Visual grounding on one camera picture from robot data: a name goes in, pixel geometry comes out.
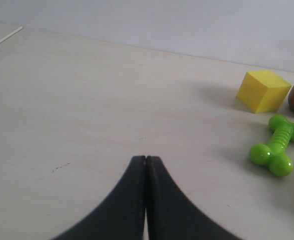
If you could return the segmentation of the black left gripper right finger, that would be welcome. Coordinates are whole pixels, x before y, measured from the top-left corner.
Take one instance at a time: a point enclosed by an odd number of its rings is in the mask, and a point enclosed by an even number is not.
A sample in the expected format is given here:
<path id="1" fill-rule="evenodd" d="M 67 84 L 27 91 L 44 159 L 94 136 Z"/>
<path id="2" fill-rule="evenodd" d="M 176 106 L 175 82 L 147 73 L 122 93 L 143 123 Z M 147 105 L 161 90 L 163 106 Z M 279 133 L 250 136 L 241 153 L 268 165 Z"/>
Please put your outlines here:
<path id="1" fill-rule="evenodd" d="M 180 190 L 158 156 L 146 158 L 146 212 L 151 240 L 237 240 Z"/>

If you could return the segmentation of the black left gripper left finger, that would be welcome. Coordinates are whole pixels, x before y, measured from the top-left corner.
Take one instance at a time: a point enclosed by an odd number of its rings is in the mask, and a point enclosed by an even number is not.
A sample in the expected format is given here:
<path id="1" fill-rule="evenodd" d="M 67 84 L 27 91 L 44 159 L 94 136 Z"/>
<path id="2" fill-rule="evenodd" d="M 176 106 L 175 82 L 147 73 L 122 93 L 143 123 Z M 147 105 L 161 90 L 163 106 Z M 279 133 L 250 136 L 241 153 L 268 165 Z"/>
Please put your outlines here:
<path id="1" fill-rule="evenodd" d="M 56 240 L 141 240 L 145 203 L 145 156 L 134 156 L 106 198 Z"/>

